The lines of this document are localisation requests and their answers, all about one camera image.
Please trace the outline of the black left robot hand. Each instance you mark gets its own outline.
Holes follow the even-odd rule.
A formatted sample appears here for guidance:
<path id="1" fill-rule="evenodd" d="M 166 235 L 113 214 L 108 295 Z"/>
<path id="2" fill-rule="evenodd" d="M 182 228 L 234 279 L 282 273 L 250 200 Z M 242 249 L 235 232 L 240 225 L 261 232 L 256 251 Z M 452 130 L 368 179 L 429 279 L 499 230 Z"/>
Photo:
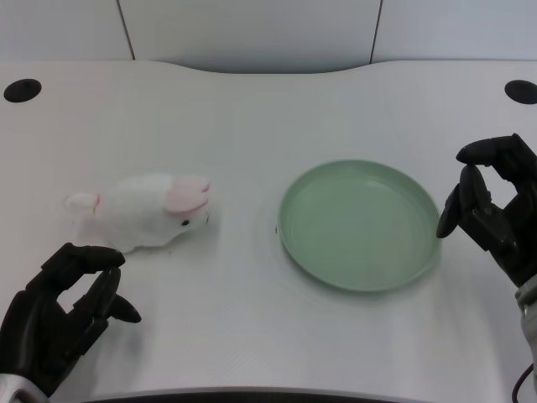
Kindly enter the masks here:
<path id="1" fill-rule="evenodd" d="M 109 319 L 139 323 L 117 294 L 123 254 L 64 244 L 13 298 L 1 326 L 1 400 L 46 402 L 105 332 Z"/>

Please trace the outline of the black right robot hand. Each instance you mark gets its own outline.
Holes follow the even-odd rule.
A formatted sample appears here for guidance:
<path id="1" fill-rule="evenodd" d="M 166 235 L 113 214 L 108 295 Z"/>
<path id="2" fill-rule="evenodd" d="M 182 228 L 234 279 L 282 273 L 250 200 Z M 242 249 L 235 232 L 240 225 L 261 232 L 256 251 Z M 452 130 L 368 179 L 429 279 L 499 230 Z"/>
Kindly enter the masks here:
<path id="1" fill-rule="evenodd" d="M 536 275 L 536 154 L 514 133 L 468 144 L 456 159 L 465 167 L 446 199 L 436 237 L 461 228 L 520 287 Z M 480 165 L 513 184 L 517 194 L 505 207 L 493 203 Z"/>

